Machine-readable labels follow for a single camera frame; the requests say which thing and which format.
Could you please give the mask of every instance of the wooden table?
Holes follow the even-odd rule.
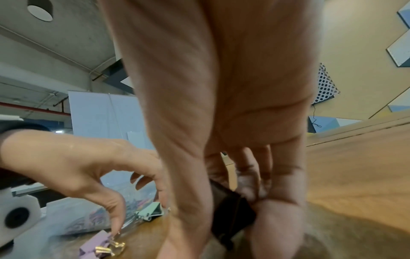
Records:
[[[410,112],[315,134],[307,145],[308,225],[296,258],[410,259]],[[76,258],[90,238],[52,237],[42,224],[17,238],[4,258]],[[118,259],[155,258],[167,226],[164,216],[127,232]],[[226,253],[211,240],[202,257],[251,258],[241,235],[235,244]]]

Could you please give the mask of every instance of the yellow wall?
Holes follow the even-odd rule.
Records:
[[[408,1],[325,1],[321,62],[341,94],[315,105],[316,116],[368,119],[410,87],[410,68],[386,51],[408,30],[397,15]]]

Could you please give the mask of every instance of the purple binder clip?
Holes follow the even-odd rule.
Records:
[[[95,247],[108,247],[110,245],[111,233],[105,231],[98,232],[90,240],[80,247],[79,259],[98,258],[95,254]]]

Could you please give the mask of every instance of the ceiling lamp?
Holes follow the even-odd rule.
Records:
[[[28,0],[27,10],[42,21],[51,22],[53,20],[53,4],[50,0]]]

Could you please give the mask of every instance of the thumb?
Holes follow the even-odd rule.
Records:
[[[110,215],[111,233],[119,233],[126,216],[125,200],[120,193],[96,183],[82,198],[103,206]]]

